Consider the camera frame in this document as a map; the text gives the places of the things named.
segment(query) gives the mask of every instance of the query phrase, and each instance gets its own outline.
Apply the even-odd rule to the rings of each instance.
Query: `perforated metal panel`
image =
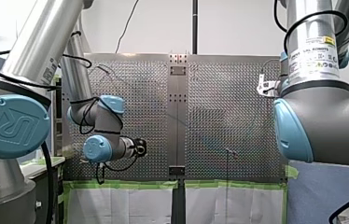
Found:
[[[106,178],[167,180],[170,164],[185,165],[186,179],[284,180],[286,161],[275,144],[272,100],[256,91],[259,70],[272,57],[190,55],[181,63],[187,73],[180,76],[171,74],[175,64],[169,55],[88,58],[94,63],[94,94],[114,94],[126,101],[122,133],[147,140],[145,158],[127,172],[106,171]],[[265,74],[276,79],[278,63],[269,63]],[[69,136],[63,135],[63,141],[71,138],[76,153],[67,159],[65,179],[95,178],[95,167],[82,162],[80,152],[89,136],[79,134],[75,125],[70,125]]]
[[[266,57],[188,59],[188,179],[280,182],[284,160],[275,144],[272,100],[257,94]],[[275,80],[278,63],[265,68]]]
[[[112,94],[125,99],[124,129],[121,134],[147,140],[147,155],[126,172],[106,170],[110,179],[167,180],[167,55],[133,56],[92,54],[90,69],[94,95]],[[78,150],[68,160],[66,179],[95,178],[95,166],[82,162],[82,146],[89,135],[78,133],[78,126],[70,127],[72,147]],[[132,160],[111,162],[114,168],[128,166]]]

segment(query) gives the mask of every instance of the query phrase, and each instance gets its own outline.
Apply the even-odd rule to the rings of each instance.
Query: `white wall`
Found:
[[[0,0],[0,50],[11,49],[35,0]],[[199,53],[279,55],[284,33],[275,25],[272,0],[200,0]],[[95,0],[83,11],[92,52],[114,52],[134,0]],[[190,52],[192,0],[140,0],[119,52]],[[286,24],[286,12],[279,6]],[[349,82],[349,66],[342,70]]]

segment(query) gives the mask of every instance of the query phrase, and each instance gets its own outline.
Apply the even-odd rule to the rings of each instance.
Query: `metal pegboard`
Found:
[[[283,182],[286,161],[275,143],[272,99],[256,91],[261,66],[271,58],[188,57],[187,179]],[[279,63],[264,71],[276,80]]]
[[[106,170],[106,178],[127,180],[167,180],[167,74],[168,55],[90,54],[91,86],[94,95],[112,94],[125,99],[123,135],[147,140],[147,155],[126,172]],[[82,162],[82,146],[89,135],[78,133],[70,124],[74,155],[67,159],[65,178],[95,178],[95,166]],[[114,161],[111,166],[123,168],[132,160]]]

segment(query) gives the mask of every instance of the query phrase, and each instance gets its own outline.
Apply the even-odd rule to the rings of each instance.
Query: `text logo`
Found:
[[[28,146],[38,122],[35,116],[7,109],[0,117],[0,141]]]

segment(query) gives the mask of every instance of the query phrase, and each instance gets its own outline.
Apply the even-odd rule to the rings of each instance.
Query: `gray robot arm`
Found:
[[[288,27],[332,10],[329,0],[287,1],[286,7]],[[312,17],[289,35],[288,79],[279,84],[281,98],[274,103],[275,129],[289,159],[349,165],[349,84],[339,75],[333,17]]]
[[[69,118],[92,126],[96,135],[84,146],[90,161],[114,161],[146,154],[146,141],[121,137],[123,99],[92,97],[77,20],[91,0],[39,0],[0,71],[0,159],[15,159],[36,150],[49,133],[47,90],[59,60],[70,91]]]
[[[82,34],[77,31],[76,25],[65,53],[83,57]],[[62,57],[61,66],[71,101],[67,117],[81,127],[92,126],[95,132],[84,144],[86,158],[93,162],[106,162],[145,156],[146,141],[120,135],[124,100],[112,95],[93,97],[84,62]]]

